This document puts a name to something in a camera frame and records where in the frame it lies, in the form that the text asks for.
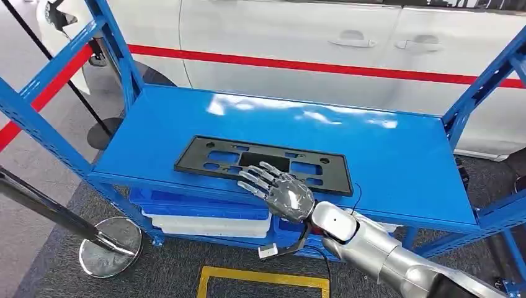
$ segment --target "cable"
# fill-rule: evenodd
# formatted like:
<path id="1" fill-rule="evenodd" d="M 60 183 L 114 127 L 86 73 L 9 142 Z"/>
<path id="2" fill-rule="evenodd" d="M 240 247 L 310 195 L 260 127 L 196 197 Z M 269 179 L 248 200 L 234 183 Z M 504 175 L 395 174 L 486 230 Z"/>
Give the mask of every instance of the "cable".
<path id="1" fill-rule="evenodd" d="M 358 197 L 358 200 L 356 200 L 356 203 L 354 203 L 354 206 L 353 206 L 352 211 L 350 213 L 351 215 L 354 214 L 354 209 L 356 209 L 356 206 L 358 205 L 358 203 L 362 199 L 362 187 L 356 182 L 354 184 L 356 184 L 358 186 L 358 188 L 360 189 L 360 195 Z"/>
<path id="2" fill-rule="evenodd" d="M 519 171 L 517 171 L 514 167 L 512 167 L 508 160 L 504 160 L 503 163 L 515 174 L 515 176 L 520 177 Z"/>
<path id="3" fill-rule="evenodd" d="M 316 250 L 325 259 L 325 265 L 327 265 L 327 273 L 329 275 L 329 298 L 331 298 L 332 297 L 332 287 L 331 287 L 332 273 L 331 273 L 331 267 L 329 266 L 329 259 L 327 258 L 327 255 L 325 255 L 323 250 L 315 246 L 305 245 L 303 248 L 310 248 L 312 250 Z"/>

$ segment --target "robotic arm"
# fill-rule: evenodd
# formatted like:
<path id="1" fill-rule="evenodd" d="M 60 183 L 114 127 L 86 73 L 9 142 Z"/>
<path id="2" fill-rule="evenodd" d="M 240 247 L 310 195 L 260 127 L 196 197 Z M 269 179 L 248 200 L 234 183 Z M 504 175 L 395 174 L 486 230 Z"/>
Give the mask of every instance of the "robotic arm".
<path id="1" fill-rule="evenodd" d="M 275 245 L 260 248 L 262 259 L 292 253 L 303 247 L 312 226 L 324 232 L 323 246 L 334 256 L 361 272 L 392 287 L 404 298 L 497 298 L 504 293 L 462 271 L 433 263 L 406 250 L 381 225 L 353 211 L 351 214 L 330 202 L 316 202 L 303 183 L 272 165 L 239 174 L 254 183 L 238 185 L 265 200 L 271 213 L 305 224 L 300 240 L 290 248 Z"/>

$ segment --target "shelf top surface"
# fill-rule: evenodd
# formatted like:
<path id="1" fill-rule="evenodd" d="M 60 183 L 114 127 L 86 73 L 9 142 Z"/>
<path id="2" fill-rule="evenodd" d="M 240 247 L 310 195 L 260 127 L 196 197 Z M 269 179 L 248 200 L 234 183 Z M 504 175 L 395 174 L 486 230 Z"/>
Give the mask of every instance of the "shelf top surface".
<path id="1" fill-rule="evenodd" d="M 361 213 L 393 223 L 476 226 L 442 121 L 429 115 L 146 85 L 90 176 L 253 202 L 236 181 L 174 171 L 195 135 L 343 154 L 355 194 L 333 203 L 359 198 Z"/>

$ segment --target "black pole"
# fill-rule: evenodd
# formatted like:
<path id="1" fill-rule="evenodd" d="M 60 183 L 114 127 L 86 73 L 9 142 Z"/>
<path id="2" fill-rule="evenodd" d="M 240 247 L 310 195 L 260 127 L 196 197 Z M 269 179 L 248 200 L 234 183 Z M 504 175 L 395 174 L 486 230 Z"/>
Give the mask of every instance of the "black pole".
<path id="1" fill-rule="evenodd" d="M 109 251 L 135 256 L 115 239 L 0 166 L 0 193 Z"/>
<path id="2" fill-rule="evenodd" d="M 7 7 L 7 10 L 17 20 L 18 24 L 20 24 L 20 26 L 22 26 L 22 28 L 24 29 L 25 33 L 27 33 L 27 35 L 29 35 L 31 40 L 33 40 L 33 42 L 37 45 L 37 47 L 42 51 L 42 53 L 49 60 L 53 59 L 53 56 L 51 55 L 51 53 L 44 46 L 44 44 L 40 41 L 40 39 L 38 39 L 38 37 L 35 35 L 35 32 L 33 32 L 33 30 L 31 30 L 31 28 L 27 25 L 27 23 L 24 21 L 22 16 L 20 16 L 20 14 L 16 11 L 16 9 L 13 7 L 13 5 L 11 5 L 9 0 L 2 0 L 2 2 Z M 106 126 L 104 124 L 102 119 L 100 119 L 100 117 L 97 115 L 97 113 L 95 113 L 95 110 L 90 106 L 90 104 L 88 103 L 86 98 L 84 98 L 84 96 L 82 95 L 80 90 L 71 81 L 68 81 L 68 86 L 73 90 L 75 95 L 77 95 L 77 97 L 80 99 L 82 104 L 84 104 L 84 107 L 86 107 L 86 109 L 93 116 L 93 118 L 95 118 L 95 121 L 97 121 L 97 123 L 102 127 L 102 130 L 104 130 L 104 132 L 111 138 L 112 132 L 108 129 L 108 126 Z"/>

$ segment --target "robot finger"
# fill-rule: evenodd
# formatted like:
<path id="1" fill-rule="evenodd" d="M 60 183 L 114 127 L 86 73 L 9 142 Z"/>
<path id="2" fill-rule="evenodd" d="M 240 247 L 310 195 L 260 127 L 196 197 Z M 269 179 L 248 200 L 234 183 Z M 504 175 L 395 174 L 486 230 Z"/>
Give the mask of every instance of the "robot finger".
<path id="1" fill-rule="evenodd" d="M 251 171 L 256 172 L 259 176 L 265 178 L 268 180 L 268 182 L 272 182 L 274 180 L 274 176 L 272 176 L 269 172 L 265 171 L 264 169 L 260 169 L 256 166 L 248 166 L 248 169 Z"/>
<path id="2" fill-rule="evenodd" d="M 267 169 L 267 171 L 271 172 L 272 174 L 274 174 L 274 175 L 276 175 L 278 177 L 283 173 L 279 169 L 277 169 L 276 167 L 272 166 L 269 163 L 266 163 L 265 161 L 261 161 L 259 163 L 259 165 L 262 166 L 263 168 Z"/>
<path id="3" fill-rule="evenodd" d="M 264 189 L 270 189 L 270 185 L 268 183 L 263 181 L 263 179 L 260 179 L 260 178 L 254 176 L 254 175 L 252 175 L 250 173 L 247 173 L 245 171 L 240 171 L 239 175 L 241 177 L 246 178 L 247 180 L 250 180 L 250 181 L 254 182 L 256 185 L 263 187 Z"/>
<path id="4" fill-rule="evenodd" d="M 260 191 L 259 189 L 244 181 L 238 181 L 238 185 L 246 189 L 247 191 L 253 193 L 256 197 L 260 197 L 263 200 L 267 197 L 267 195 L 264 192 Z"/>

